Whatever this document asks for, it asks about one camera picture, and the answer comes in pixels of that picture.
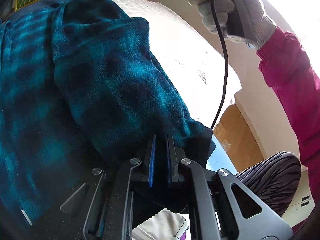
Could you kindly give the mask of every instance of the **bright window light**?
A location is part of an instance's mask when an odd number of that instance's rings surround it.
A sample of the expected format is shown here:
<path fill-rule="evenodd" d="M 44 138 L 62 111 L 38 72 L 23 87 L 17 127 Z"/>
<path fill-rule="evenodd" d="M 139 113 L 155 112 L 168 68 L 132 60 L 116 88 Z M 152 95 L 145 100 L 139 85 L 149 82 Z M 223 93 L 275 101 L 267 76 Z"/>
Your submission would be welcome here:
<path fill-rule="evenodd" d="M 320 0 L 268 0 L 293 29 L 320 76 Z"/>

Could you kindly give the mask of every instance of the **blue checkered fabric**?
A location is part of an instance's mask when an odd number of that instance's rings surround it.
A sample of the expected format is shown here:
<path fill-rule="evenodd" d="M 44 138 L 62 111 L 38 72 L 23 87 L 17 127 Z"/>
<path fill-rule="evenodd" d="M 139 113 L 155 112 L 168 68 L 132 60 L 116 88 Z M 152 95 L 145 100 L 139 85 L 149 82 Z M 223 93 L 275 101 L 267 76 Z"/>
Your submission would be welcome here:
<path fill-rule="evenodd" d="M 17 223 L 28 226 L 21 210 L 37 221 L 93 156 L 117 166 L 153 134 L 209 147 L 212 131 L 149 50 L 149 23 L 111 0 L 23 14 L 2 25 L 0 45 L 0 197 Z"/>

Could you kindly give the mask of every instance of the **glove cuff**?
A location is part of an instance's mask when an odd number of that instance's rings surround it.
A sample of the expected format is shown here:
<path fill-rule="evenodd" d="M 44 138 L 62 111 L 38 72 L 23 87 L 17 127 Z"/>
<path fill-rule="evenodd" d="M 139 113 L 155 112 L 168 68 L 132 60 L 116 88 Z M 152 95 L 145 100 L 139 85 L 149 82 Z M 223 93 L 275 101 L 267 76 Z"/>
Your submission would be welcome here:
<path fill-rule="evenodd" d="M 255 34 L 257 42 L 253 44 L 256 51 L 262 48 L 264 44 L 271 38 L 277 28 L 276 23 L 266 14 L 255 24 Z"/>

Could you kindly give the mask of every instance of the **black cable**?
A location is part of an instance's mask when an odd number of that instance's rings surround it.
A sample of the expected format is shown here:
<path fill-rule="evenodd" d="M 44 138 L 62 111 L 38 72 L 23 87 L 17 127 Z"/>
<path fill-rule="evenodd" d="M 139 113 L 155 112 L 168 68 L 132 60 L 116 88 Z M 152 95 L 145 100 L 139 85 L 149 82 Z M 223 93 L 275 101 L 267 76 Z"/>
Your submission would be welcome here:
<path fill-rule="evenodd" d="M 213 123 L 211 125 L 211 129 L 213 129 L 213 127 L 214 127 L 214 125 L 215 125 L 215 123 L 216 123 L 216 121 L 217 121 L 217 119 L 219 117 L 219 114 L 221 112 L 221 109 L 222 109 L 222 106 L 223 106 L 223 103 L 224 103 L 224 99 L 226 98 L 229 60 L 228 60 L 228 52 L 227 52 L 226 43 L 224 41 L 222 30 L 220 28 L 220 24 L 219 24 L 219 21 L 218 21 L 218 18 L 217 18 L 216 10 L 214 8 L 214 0 L 210 0 L 210 6 L 211 6 L 211 12 L 212 12 L 212 15 L 213 15 L 213 20 L 214 20 L 214 23 L 216 25 L 216 28 L 217 28 L 217 31 L 218 31 L 218 35 L 219 35 L 219 38 L 220 38 L 223 57 L 224 57 L 224 64 L 225 64 L 222 98 L 221 98 L 221 102 L 220 102 L 216 117 L 214 118 Z"/>

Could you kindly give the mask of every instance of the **wooden floor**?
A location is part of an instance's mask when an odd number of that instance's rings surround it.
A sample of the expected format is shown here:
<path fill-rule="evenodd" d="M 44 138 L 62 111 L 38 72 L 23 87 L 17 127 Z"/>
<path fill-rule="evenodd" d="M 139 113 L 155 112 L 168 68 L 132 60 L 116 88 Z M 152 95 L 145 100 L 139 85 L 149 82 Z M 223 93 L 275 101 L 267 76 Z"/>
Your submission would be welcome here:
<path fill-rule="evenodd" d="M 213 134 L 222 144 L 230 144 L 227 154 L 238 172 L 263 160 L 257 142 L 236 105 L 229 106 L 224 112 Z"/>

